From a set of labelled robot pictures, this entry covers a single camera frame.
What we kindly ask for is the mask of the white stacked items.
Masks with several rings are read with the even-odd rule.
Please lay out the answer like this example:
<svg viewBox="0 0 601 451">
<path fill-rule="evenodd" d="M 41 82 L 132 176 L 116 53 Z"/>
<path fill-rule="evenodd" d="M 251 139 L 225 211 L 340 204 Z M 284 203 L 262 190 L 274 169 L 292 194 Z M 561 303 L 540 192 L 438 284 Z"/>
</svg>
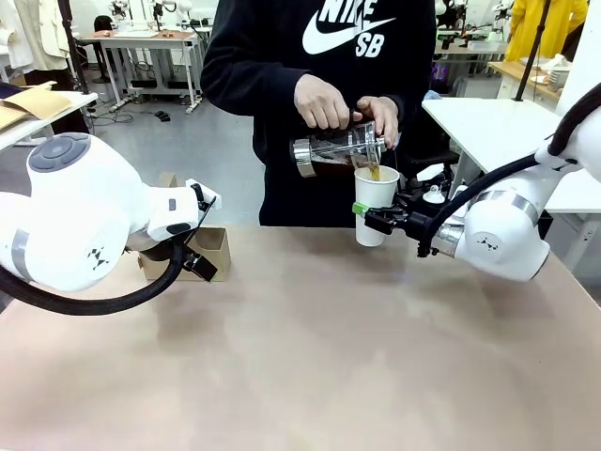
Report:
<svg viewBox="0 0 601 451">
<path fill-rule="evenodd" d="M 556 54 L 546 64 L 545 71 L 547 72 L 547 84 L 553 91 L 558 91 L 564 88 L 572 69 L 572 62 L 569 61 L 564 55 Z"/>
</svg>

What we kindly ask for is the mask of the person's left forearm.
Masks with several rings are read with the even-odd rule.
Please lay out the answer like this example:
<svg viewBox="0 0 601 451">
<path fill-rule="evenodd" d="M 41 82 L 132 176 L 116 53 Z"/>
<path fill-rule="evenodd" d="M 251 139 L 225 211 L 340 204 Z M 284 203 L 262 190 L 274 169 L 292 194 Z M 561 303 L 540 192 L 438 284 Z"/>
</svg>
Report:
<svg viewBox="0 0 601 451">
<path fill-rule="evenodd" d="M 430 87 L 435 47 L 434 42 L 423 41 L 413 47 L 408 55 L 401 57 L 399 65 L 393 70 L 393 87 L 385 94 L 397 107 L 397 124 L 392 126 L 392 134 L 387 137 L 390 150 L 397 148 L 400 133 L 421 108 L 424 95 Z"/>
</svg>

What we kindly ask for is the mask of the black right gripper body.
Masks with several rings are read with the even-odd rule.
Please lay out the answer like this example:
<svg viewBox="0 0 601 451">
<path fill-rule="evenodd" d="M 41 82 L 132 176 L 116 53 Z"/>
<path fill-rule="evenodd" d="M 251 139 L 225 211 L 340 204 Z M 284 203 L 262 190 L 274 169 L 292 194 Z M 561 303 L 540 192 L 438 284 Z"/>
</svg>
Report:
<svg viewBox="0 0 601 451">
<path fill-rule="evenodd" d="M 430 243 L 438 229 L 439 223 L 434 218 L 417 211 L 409 213 L 404 219 L 406 236 L 419 243 Z"/>
</svg>

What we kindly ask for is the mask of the person's left hand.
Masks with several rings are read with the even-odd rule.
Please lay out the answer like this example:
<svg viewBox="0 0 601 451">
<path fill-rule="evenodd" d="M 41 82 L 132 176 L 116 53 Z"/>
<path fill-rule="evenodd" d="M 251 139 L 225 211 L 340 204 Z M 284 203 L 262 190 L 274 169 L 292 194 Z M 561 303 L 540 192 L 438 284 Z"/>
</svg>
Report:
<svg viewBox="0 0 601 451">
<path fill-rule="evenodd" d="M 394 149 L 398 145 L 398 115 L 398 107 L 392 99 L 364 96 L 357 102 L 353 120 L 373 120 L 376 137 L 384 139 L 386 149 Z"/>
</svg>

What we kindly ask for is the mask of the tall white paper cup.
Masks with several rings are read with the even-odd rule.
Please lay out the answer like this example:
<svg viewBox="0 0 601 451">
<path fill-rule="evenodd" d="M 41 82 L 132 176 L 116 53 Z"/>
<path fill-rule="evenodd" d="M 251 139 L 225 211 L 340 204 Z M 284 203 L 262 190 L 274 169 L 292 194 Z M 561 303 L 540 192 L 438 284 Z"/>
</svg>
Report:
<svg viewBox="0 0 601 451">
<path fill-rule="evenodd" d="M 355 235 L 357 243 L 365 247 L 380 246 L 385 235 L 365 224 L 364 213 L 370 208 L 390 207 L 401 179 L 401 175 L 389 166 L 380 165 L 378 169 L 379 180 L 373 179 L 368 167 L 357 168 L 354 172 L 356 199 L 352 211 L 356 218 Z"/>
</svg>

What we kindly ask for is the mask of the person's right forearm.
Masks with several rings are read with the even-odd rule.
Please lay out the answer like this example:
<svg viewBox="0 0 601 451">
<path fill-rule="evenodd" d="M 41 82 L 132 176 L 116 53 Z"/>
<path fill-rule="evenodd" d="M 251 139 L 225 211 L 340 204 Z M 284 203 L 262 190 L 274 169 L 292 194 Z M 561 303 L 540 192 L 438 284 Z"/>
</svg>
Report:
<svg viewBox="0 0 601 451">
<path fill-rule="evenodd" d="M 214 40 L 204 59 L 201 87 L 205 98 L 227 113 L 270 117 L 294 110 L 297 82 L 309 73 L 257 61 L 253 47 Z"/>
</svg>

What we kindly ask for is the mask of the black background chair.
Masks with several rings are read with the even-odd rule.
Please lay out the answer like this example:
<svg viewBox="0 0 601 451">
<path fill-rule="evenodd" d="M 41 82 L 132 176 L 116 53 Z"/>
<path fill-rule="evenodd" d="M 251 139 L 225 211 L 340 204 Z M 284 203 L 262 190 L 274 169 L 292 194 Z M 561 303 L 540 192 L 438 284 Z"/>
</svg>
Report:
<svg viewBox="0 0 601 451">
<path fill-rule="evenodd" d="M 101 15 L 98 16 L 94 21 L 94 30 L 99 31 L 110 31 L 112 29 L 112 19 L 109 16 Z M 106 73 L 106 64 L 102 55 L 102 49 L 99 43 L 94 43 L 94 52 L 97 58 L 98 69 L 100 76 L 93 80 L 95 84 L 106 84 L 110 82 L 109 76 Z"/>
</svg>

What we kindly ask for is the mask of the person's right hand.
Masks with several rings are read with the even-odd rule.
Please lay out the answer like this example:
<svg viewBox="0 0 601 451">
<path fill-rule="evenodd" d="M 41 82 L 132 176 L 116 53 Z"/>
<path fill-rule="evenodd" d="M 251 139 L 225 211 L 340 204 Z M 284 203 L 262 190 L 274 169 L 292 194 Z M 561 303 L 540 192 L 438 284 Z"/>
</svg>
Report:
<svg viewBox="0 0 601 451">
<path fill-rule="evenodd" d="M 362 120 L 362 113 L 352 112 L 337 88 L 311 74 L 296 83 L 294 104 L 310 129 L 343 130 Z"/>
</svg>

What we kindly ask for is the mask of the white hanging coat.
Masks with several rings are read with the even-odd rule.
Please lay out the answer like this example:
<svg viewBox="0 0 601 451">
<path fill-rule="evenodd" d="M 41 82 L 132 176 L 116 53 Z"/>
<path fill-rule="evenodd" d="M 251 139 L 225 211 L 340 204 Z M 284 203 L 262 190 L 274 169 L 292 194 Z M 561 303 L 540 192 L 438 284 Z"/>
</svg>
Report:
<svg viewBox="0 0 601 451">
<path fill-rule="evenodd" d="M 22 21 L 35 70 L 64 70 L 69 44 L 62 24 L 58 0 L 23 0 L 27 13 Z"/>
</svg>

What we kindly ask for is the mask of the brown cardboard cup carrier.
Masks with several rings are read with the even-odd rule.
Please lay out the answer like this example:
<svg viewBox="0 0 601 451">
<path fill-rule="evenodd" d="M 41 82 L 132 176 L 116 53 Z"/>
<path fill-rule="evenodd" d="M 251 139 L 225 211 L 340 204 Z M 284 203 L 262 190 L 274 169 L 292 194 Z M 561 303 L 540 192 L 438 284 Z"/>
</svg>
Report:
<svg viewBox="0 0 601 451">
<path fill-rule="evenodd" d="M 157 187 L 143 185 L 145 195 L 146 224 L 136 232 L 146 232 L 157 241 L 182 238 L 184 259 L 188 254 L 206 257 L 218 268 L 211 282 L 222 282 L 227 278 L 231 256 L 226 230 L 223 227 L 204 226 L 208 214 L 213 210 L 201 211 L 193 189 L 179 183 L 173 173 L 161 175 Z M 138 253 L 138 263 L 146 279 L 159 278 L 169 261 L 152 261 Z M 182 269 L 179 281 L 204 280 Z"/>
</svg>

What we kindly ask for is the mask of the person in yellow coat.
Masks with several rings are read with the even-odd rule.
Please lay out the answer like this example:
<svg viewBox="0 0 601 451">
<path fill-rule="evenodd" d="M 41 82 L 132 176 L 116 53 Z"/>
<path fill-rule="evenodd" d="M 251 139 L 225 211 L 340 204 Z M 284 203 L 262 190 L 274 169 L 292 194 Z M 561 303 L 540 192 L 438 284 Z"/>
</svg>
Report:
<svg viewBox="0 0 601 451">
<path fill-rule="evenodd" d="M 514 2 L 505 61 L 518 61 L 530 55 L 546 1 Z M 587 0 L 550 0 L 545 30 L 539 45 L 541 57 L 551 58 L 562 52 L 566 37 L 585 22 L 588 8 Z"/>
</svg>

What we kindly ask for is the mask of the black tripod pole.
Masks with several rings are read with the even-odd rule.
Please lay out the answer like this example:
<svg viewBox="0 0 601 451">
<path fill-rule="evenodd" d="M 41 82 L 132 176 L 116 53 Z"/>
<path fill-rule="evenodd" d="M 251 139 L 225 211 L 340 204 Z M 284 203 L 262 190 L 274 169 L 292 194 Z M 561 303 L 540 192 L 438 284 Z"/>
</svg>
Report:
<svg viewBox="0 0 601 451">
<path fill-rule="evenodd" d="M 529 57 L 527 60 L 527 64 L 525 66 L 524 72 L 522 74 L 522 77 L 521 77 L 516 95 L 513 98 L 513 101 L 517 101 L 517 102 L 522 101 L 526 85 L 530 79 L 534 59 L 537 57 L 537 53 L 540 48 L 542 36 L 543 36 L 545 28 L 546 28 L 547 15 L 548 15 L 548 11 L 550 9 L 550 3 L 551 3 L 551 0 L 545 0 L 545 2 L 544 2 L 543 8 L 542 8 L 542 13 L 541 13 L 541 19 L 536 28 L 536 34 L 534 36 L 534 40 L 533 40 L 532 48 L 531 48 L 531 51 L 530 51 L 530 54 L 529 54 Z"/>
<path fill-rule="evenodd" d="M 81 88 L 81 90 L 84 94 L 88 94 L 89 89 L 88 89 L 88 86 L 87 86 L 87 83 L 85 80 L 85 75 L 84 75 L 84 72 L 83 72 L 83 69 L 81 66 L 79 53 L 77 52 L 75 38 L 72 35 L 72 28 L 71 28 L 72 14 L 70 11 L 69 0 L 57 0 L 57 3 L 58 3 L 59 10 L 60 10 L 61 17 L 62 17 L 62 24 L 65 29 L 67 41 L 69 44 L 69 58 L 71 61 L 71 65 L 73 66 L 73 68 L 75 70 L 76 79 L 77 79 L 79 87 Z"/>
</svg>

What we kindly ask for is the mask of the glass French press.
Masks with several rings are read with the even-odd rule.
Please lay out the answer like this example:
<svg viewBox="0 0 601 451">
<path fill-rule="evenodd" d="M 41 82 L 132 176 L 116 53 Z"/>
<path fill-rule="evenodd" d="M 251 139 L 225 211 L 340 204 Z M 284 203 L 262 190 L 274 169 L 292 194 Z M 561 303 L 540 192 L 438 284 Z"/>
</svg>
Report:
<svg viewBox="0 0 601 451">
<path fill-rule="evenodd" d="M 303 178 L 325 171 L 325 166 L 353 168 L 380 164 L 386 151 L 383 136 L 378 136 L 374 120 L 351 120 L 343 130 L 321 131 L 290 142 L 291 161 Z"/>
</svg>

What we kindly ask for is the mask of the black Nike hoodie torso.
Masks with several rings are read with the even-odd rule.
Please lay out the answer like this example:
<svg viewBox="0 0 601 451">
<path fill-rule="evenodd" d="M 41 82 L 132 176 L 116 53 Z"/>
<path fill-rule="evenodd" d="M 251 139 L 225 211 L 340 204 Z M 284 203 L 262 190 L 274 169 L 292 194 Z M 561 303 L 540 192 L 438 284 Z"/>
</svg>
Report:
<svg viewBox="0 0 601 451">
<path fill-rule="evenodd" d="M 219 0 L 209 44 L 254 48 L 257 61 L 308 70 L 337 88 L 352 112 L 364 96 L 386 97 L 398 60 L 436 44 L 435 0 Z M 294 110 L 251 117 L 265 166 L 262 226 L 353 227 L 351 171 L 303 178 L 290 142 L 314 132 Z"/>
</svg>

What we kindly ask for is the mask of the wooden workbench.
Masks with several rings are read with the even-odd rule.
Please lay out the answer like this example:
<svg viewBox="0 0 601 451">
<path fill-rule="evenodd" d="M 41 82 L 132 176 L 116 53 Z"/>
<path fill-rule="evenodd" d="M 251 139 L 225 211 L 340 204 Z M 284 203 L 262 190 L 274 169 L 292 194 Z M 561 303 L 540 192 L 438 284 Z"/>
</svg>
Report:
<svg viewBox="0 0 601 451">
<path fill-rule="evenodd" d="M 523 72 L 526 69 L 526 66 L 519 62 L 490 61 L 487 63 L 487 66 L 495 72 L 500 73 L 502 76 L 507 76 L 519 83 L 521 82 Z M 531 88 L 534 92 L 544 98 L 558 101 L 561 96 L 561 90 L 553 91 L 545 83 L 539 83 L 538 81 L 533 80 L 533 77 L 540 76 L 546 77 L 548 76 L 548 73 L 539 68 L 532 69 L 527 81 L 527 87 Z"/>
</svg>

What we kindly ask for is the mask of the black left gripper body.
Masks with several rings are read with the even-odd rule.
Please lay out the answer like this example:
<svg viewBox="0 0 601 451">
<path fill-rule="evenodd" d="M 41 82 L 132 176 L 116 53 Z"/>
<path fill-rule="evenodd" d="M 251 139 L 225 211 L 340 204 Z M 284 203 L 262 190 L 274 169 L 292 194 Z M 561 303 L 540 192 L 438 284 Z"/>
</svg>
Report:
<svg viewBox="0 0 601 451">
<path fill-rule="evenodd" d="M 180 263 L 183 256 L 183 239 L 172 237 L 165 241 L 157 241 L 146 232 L 136 232 L 127 238 L 125 250 L 138 252 L 152 261 Z"/>
</svg>

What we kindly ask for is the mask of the white desk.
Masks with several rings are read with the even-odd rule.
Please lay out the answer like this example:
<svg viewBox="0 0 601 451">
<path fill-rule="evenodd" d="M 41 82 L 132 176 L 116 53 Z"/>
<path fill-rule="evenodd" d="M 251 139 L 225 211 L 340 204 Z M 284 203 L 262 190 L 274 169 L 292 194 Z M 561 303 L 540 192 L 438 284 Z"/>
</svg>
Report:
<svg viewBox="0 0 601 451">
<path fill-rule="evenodd" d="M 423 109 L 460 148 L 455 178 L 468 180 L 533 153 L 561 117 L 532 101 L 444 98 Z M 601 183 L 584 170 L 567 175 L 549 199 L 547 240 L 587 287 L 601 287 Z"/>
</svg>

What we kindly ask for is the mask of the white side table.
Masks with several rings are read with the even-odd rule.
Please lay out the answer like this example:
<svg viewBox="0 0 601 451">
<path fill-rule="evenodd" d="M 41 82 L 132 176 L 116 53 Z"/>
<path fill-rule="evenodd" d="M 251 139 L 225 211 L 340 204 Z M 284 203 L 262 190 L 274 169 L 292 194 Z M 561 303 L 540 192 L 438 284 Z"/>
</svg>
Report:
<svg viewBox="0 0 601 451">
<path fill-rule="evenodd" d="M 52 137 L 54 135 L 53 123 L 59 118 L 81 110 L 99 98 L 99 95 L 95 92 L 84 94 L 74 91 L 55 91 L 55 94 L 69 102 L 68 108 L 48 119 L 36 119 L 33 117 L 21 119 L 0 131 L 0 152 L 16 146 L 20 141 L 26 141 L 28 144 L 31 144 L 32 140 L 30 137 L 38 132 L 42 132 L 44 137 Z"/>
</svg>

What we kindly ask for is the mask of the white lab table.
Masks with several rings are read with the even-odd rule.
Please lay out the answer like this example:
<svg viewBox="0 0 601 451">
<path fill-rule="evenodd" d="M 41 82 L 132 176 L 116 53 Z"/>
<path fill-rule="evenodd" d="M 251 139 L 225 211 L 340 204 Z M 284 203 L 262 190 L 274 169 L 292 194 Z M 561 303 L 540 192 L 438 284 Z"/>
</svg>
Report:
<svg viewBox="0 0 601 451">
<path fill-rule="evenodd" d="M 178 96 L 192 114 L 203 99 L 198 35 L 180 31 L 99 31 L 81 39 L 98 44 L 115 102 L 115 112 L 142 96 Z"/>
</svg>

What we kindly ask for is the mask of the brown paper bag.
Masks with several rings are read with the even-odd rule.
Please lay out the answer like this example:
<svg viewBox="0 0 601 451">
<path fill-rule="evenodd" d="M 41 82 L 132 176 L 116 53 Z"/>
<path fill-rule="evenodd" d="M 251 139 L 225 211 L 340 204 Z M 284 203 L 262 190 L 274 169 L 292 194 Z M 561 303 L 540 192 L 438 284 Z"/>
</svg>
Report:
<svg viewBox="0 0 601 451">
<path fill-rule="evenodd" d="M 71 101 L 49 85 L 20 88 L 0 84 L 0 131 L 24 119 L 50 119 L 68 110 Z"/>
</svg>

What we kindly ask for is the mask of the black office chair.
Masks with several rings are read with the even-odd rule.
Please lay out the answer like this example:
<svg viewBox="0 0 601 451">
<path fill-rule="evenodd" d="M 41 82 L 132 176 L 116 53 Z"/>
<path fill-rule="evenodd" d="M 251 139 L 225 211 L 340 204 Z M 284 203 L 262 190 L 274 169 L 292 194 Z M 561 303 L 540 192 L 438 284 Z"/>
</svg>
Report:
<svg viewBox="0 0 601 451">
<path fill-rule="evenodd" d="M 458 163 L 459 155 L 452 150 L 440 150 L 432 155 L 407 155 L 403 162 L 402 173 L 407 182 L 416 186 L 418 183 L 441 181 L 449 183 L 454 178 L 452 166 Z"/>
</svg>

